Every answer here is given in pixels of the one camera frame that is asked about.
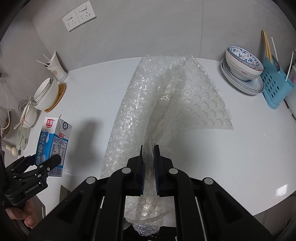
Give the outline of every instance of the finger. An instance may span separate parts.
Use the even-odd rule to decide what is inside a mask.
[[[37,218],[37,214],[35,212],[33,212],[30,216],[28,216],[25,219],[24,223],[25,223],[25,225],[27,225],[27,227],[35,228],[36,225],[39,223],[39,220]]]
[[[10,219],[23,220],[27,217],[27,215],[17,207],[9,207],[5,210]]]
[[[30,216],[34,211],[33,201],[29,199],[26,201],[24,208],[22,209],[27,216]]]

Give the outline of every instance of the blue and white milk carton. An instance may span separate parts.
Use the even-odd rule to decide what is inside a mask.
[[[39,166],[55,154],[62,158],[61,164],[52,169],[48,175],[61,177],[64,159],[72,126],[61,118],[45,117],[35,156],[35,165]]]

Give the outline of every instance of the electrical outlet panel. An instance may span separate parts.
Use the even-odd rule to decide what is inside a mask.
[[[78,8],[74,9],[74,11],[80,23],[84,23],[96,16],[90,1],[83,3]]]
[[[76,16],[74,10],[69,12],[66,16],[63,17],[63,22],[66,25],[68,31],[70,31],[80,25],[80,22]]]

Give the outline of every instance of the wall outlet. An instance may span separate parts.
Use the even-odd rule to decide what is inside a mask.
[[[80,25],[80,22],[76,16],[74,10],[69,12],[66,16],[63,17],[63,22],[64,22],[65,26],[67,27],[68,31],[70,31]]]
[[[90,1],[83,3],[78,8],[74,9],[74,11],[80,23],[84,23],[96,16]]]

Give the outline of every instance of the white bowl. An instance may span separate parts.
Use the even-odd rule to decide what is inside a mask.
[[[34,103],[34,107],[39,110],[46,110],[51,106],[53,106],[58,96],[59,96],[59,85],[56,79],[54,78],[48,91],[43,95],[43,97],[37,103]]]
[[[47,78],[46,80],[43,81],[43,83],[39,86],[39,88],[37,89],[35,95],[34,95],[34,101],[37,103],[38,101],[40,101],[42,99],[42,97],[45,95],[45,93],[49,90],[51,84],[49,86],[47,86],[49,84],[49,82],[52,80],[53,78]]]
[[[235,57],[241,63],[247,65],[252,69],[263,71],[263,65],[259,61],[259,59],[257,59],[256,56],[246,51],[245,49],[230,45],[227,47],[227,50],[233,57]]]
[[[25,110],[26,110],[26,108],[22,112],[22,115],[20,117],[20,122],[22,121],[22,119],[25,115]],[[32,101],[30,101],[30,104],[29,104],[27,111],[26,111],[23,127],[30,128],[31,126],[34,126],[37,119],[38,119],[37,110],[34,108]]]
[[[247,80],[253,80],[260,76],[262,71],[258,71],[255,69],[250,68],[249,66],[243,64],[239,60],[237,60],[235,57],[233,57],[228,50],[226,49],[226,61],[232,71],[233,68],[237,69],[233,71],[233,74],[235,75],[235,72],[240,72],[241,76],[244,76],[244,79]]]

